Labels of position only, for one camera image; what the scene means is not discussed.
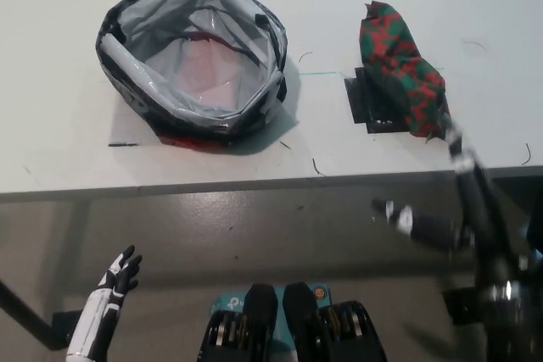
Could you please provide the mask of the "dark right robot hand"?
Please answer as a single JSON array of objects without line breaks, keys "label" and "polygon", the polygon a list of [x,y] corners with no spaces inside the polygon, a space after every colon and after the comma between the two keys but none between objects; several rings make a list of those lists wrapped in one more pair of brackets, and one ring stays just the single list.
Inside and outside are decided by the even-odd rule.
[{"label": "dark right robot hand", "polygon": [[437,215],[423,214],[410,205],[400,206],[392,200],[375,198],[372,209],[386,219],[389,226],[410,239],[448,254],[473,248],[477,262],[477,285],[508,287],[524,283],[527,274],[513,252],[507,226],[499,203],[476,158],[463,147],[462,133],[448,114],[439,124],[454,170],[456,188],[462,206],[462,222]]}]

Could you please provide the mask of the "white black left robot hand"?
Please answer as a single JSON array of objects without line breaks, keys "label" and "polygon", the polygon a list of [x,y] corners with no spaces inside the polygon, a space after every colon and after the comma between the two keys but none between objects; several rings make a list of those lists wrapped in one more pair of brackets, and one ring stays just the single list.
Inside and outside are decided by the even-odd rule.
[{"label": "white black left robot hand", "polygon": [[65,356],[67,361],[105,361],[126,295],[137,284],[142,261],[133,245],[105,271],[87,298]]}]

